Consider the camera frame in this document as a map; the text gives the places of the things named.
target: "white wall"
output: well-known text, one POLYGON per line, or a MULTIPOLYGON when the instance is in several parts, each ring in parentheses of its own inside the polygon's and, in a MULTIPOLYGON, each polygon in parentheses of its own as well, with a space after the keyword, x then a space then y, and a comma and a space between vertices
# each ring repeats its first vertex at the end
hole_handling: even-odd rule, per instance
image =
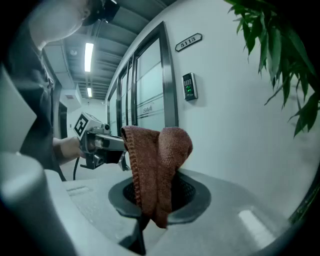
POLYGON ((76 133, 74 132, 74 126, 82 112, 93 115, 102 123, 107 123, 106 106, 104 104, 102 105, 101 102, 101 100, 97 99, 83 98, 80 108, 77 108, 76 110, 69 110, 69 108, 67 109, 66 125, 68 137, 76 136, 76 133))
POLYGON ((82 96, 77 85, 75 89, 62 89, 60 93, 60 102, 65 105, 69 111, 74 111, 82 106, 82 96))
POLYGON ((289 217, 307 193, 320 160, 320 122, 293 138, 298 110, 295 89, 281 111, 282 93, 273 94, 269 75, 258 75, 259 42, 243 51, 242 31, 222 0, 179 0, 152 20, 132 43, 111 84, 140 41, 164 21, 172 53, 179 126, 193 142, 182 166, 246 187, 289 217), (175 46, 201 33, 203 40, 176 52, 175 46), (195 73, 198 99, 184 101, 181 77, 195 73))

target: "glass door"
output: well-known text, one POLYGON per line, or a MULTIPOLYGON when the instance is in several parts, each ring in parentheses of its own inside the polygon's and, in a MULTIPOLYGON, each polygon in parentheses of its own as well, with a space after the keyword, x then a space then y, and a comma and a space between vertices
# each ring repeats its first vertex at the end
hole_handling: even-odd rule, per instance
POLYGON ((155 40, 137 59, 136 117, 139 127, 161 131, 165 127, 160 41, 155 40))
POLYGON ((127 105, 128 105, 128 126, 132 126, 132 114, 131 114, 131 88, 132 88, 132 65, 129 68, 129 81, 128 81, 128 94, 127 94, 127 105))
POLYGON ((117 126, 117 91, 115 90, 109 101, 110 131, 114 136, 118 136, 117 126))
POLYGON ((127 73, 121 78, 121 127, 127 125, 127 73))

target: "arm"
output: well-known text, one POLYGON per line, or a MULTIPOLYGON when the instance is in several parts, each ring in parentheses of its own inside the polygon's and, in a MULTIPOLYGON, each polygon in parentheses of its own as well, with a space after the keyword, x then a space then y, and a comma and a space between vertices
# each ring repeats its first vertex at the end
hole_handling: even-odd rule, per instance
POLYGON ((63 165, 78 157, 85 157, 80 149, 77 137, 58 139, 53 138, 53 151, 59 165, 63 165))

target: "door frame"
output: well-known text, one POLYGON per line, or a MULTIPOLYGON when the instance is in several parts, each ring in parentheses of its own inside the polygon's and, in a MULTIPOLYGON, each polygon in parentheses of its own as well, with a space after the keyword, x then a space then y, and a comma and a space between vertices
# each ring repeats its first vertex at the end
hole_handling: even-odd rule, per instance
POLYGON ((128 58, 128 61, 123 65, 120 73, 117 76, 116 82, 112 85, 111 91, 107 98, 107 115, 108 123, 110 122, 110 99, 113 93, 117 93, 116 97, 116 118, 117 118, 117 134, 121 135, 122 127, 122 78, 132 67, 131 81, 129 76, 126 80, 126 125, 128 125, 128 104, 131 104, 131 121, 132 125, 138 125, 137 117, 137 63, 138 58, 151 46, 156 40, 159 39, 160 46, 160 59, 162 69, 162 88, 163 88, 163 106, 164 106, 164 126, 165 127, 178 127, 178 102, 177 102, 177 89, 176 79, 174 72, 174 65, 170 50, 170 44, 165 27, 162 21, 156 26, 136 47, 133 54, 128 58), (128 85, 131 82, 131 103, 128 102, 128 85))
POLYGON ((67 122, 67 112, 68 108, 65 104, 63 104, 61 101, 59 101, 58 106, 58 125, 59 125, 59 132, 60 132, 60 139, 65 139, 68 137, 68 122, 67 122), (62 123, 62 115, 65 115, 65 123, 62 123))

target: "green leaves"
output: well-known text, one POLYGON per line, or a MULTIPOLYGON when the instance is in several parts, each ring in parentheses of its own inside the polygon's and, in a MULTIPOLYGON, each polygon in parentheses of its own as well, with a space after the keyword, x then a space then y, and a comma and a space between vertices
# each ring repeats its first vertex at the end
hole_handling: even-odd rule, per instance
POLYGON ((276 76, 281 59, 281 33, 278 29, 272 27, 268 33, 268 51, 267 61, 269 67, 270 79, 276 76))
POLYGON ((267 52, 268 52, 268 34, 266 33, 261 40, 260 63, 259 63, 258 74, 261 72, 262 68, 266 66, 267 52))
POLYGON ((317 77, 316 71, 314 66, 312 65, 311 61, 308 58, 307 51, 305 49, 304 44, 302 43, 298 34, 290 27, 289 25, 283 26, 284 34, 291 40, 292 44, 294 45, 295 49, 300 54, 301 58, 303 59, 304 63, 309 68, 309 71, 317 77))
POLYGON ((298 78, 296 93, 301 84, 303 91, 303 102, 306 101, 309 85, 315 93, 302 107, 299 99, 297 104, 299 111, 292 116, 299 116, 294 131, 296 136, 307 126, 308 131, 314 125, 317 118, 318 103, 320 102, 320 79, 317 77, 314 66, 310 62, 304 44, 298 34, 292 29, 285 16, 266 0, 225 0, 232 4, 229 12, 234 11, 235 15, 241 15, 235 21, 239 21, 236 29, 238 34, 243 30, 245 47, 248 55, 256 45, 256 38, 260 41, 260 60, 258 73, 266 68, 270 75, 272 89, 275 90, 276 83, 282 84, 276 89, 274 94, 267 100, 265 105, 273 99, 281 90, 283 92, 283 105, 285 107, 291 89, 291 80, 295 75, 298 78))
POLYGON ((247 40, 248 40, 248 38, 250 36, 250 28, 249 28, 248 24, 245 23, 245 22, 243 23, 242 28, 243 28, 244 40, 247 43, 247 40))
POLYGON ((250 35, 248 36, 246 40, 246 47, 248 48, 248 52, 252 52, 253 48, 255 47, 256 38, 261 35, 262 32, 262 25, 259 18, 256 18, 254 22, 252 23, 252 28, 250 35))
POLYGON ((241 29, 242 25, 244 24, 245 19, 241 18, 238 27, 236 28, 236 34, 238 35, 239 30, 241 29))
POLYGON ((282 77, 282 81, 285 78, 285 80, 283 81, 283 88, 282 88, 282 91, 283 91, 283 108, 285 107, 286 102, 287 102, 288 97, 289 97, 289 94, 290 94, 290 82, 291 82, 291 79, 292 79, 293 76, 294 76, 294 74, 292 73, 289 78, 288 77, 285 78, 284 76, 282 77))
POLYGON ((305 126, 307 126, 309 132, 312 126, 315 124, 318 114, 318 101, 319 96, 316 93, 312 94, 303 108, 289 119, 290 121, 293 117, 299 116, 295 127, 294 136, 301 132, 305 126))
POLYGON ((306 95, 308 93, 308 87, 309 87, 307 75, 306 74, 301 74, 300 75, 300 80, 301 80, 301 87, 302 87, 302 91, 303 91, 303 101, 305 101, 306 100, 306 95))

